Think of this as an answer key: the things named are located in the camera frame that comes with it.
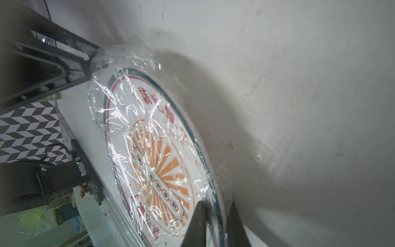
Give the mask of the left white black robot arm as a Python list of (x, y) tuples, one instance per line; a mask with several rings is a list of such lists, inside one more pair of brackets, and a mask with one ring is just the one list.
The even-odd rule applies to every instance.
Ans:
[[(91, 80), (98, 49), (21, 1), (1, 1), (1, 114)], [(99, 176), (78, 141), (71, 145), (72, 160), (63, 164), (1, 163), (2, 216), (48, 205), (76, 186), (102, 203)]]

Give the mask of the green plastic bag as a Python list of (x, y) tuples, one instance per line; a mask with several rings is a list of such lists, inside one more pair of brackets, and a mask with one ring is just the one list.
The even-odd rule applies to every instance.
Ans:
[(35, 236), (58, 226), (55, 209), (49, 206), (27, 210), (17, 218), (19, 219), (17, 229)]

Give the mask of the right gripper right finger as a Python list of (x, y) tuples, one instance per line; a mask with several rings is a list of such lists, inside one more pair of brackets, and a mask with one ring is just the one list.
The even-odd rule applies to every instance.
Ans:
[(229, 247), (251, 247), (234, 201), (227, 216), (226, 233)]

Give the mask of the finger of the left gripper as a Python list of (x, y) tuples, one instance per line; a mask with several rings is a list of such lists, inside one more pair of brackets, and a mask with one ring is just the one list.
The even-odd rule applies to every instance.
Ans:
[(43, 42), (1, 40), (1, 114), (91, 79), (87, 61)]
[(11, 35), (61, 43), (93, 57), (99, 46), (73, 34), (51, 20), (46, 1), (1, 1), (1, 37)]

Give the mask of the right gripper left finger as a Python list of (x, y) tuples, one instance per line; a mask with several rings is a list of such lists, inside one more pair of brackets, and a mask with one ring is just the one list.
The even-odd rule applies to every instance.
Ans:
[(206, 247), (207, 208), (199, 201), (192, 215), (181, 247)]

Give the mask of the round patterned ceramic plate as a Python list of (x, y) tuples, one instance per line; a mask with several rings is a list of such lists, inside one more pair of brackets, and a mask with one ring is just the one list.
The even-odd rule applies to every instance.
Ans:
[(109, 157), (128, 218), (144, 247), (179, 247), (204, 201), (207, 245), (225, 246), (224, 206), (208, 159), (175, 102), (146, 74), (116, 69), (103, 86)]

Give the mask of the clear plastic wrap sheet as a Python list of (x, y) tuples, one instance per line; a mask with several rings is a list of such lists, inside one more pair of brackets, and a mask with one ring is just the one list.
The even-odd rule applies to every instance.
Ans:
[(226, 246), (226, 213), (209, 158), (172, 80), (147, 50), (102, 48), (89, 108), (104, 134), (121, 208), (144, 247), (180, 247), (201, 234)]

